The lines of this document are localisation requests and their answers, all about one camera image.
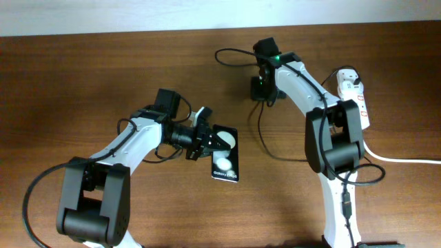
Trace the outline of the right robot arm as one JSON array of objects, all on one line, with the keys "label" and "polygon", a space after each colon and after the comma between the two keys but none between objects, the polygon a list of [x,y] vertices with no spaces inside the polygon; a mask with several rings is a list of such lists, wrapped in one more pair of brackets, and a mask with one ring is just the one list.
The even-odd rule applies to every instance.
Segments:
[{"label": "right robot arm", "polygon": [[325,204],[324,243],[355,247],[360,234],[351,195],[365,155],[357,103],[328,93],[300,57],[282,53],[272,37],[255,43],[252,54],[260,70],[252,83],[253,99],[272,105],[285,94],[305,116],[305,155],[320,179]]}]

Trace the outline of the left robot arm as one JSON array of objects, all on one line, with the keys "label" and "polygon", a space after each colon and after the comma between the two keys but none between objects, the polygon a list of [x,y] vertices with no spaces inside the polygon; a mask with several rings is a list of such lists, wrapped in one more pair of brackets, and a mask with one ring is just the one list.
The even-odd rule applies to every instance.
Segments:
[{"label": "left robot arm", "polygon": [[139,109],[105,149],[70,160],[56,221],[60,234],[88,247],[139,247],[128,231],[130,179],[150,151],[164,143],[186,149],[188,160],[216,152],[237,155],[238,132],[210,126],[208,107],[196,113],[190,127],[172,120],[176,111],[164,105]]}]

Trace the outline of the black smartphone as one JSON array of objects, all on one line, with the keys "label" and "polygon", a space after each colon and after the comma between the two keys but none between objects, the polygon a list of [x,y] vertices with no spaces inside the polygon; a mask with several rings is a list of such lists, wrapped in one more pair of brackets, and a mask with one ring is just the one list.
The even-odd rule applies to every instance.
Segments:
[{"label": "black smartphone", "polygon": [[230,149],[213,152],[212,178],[237,183],[240,179],[238,163],[238,131],[232,127],[215,125],[214,133],[228,143]]}]

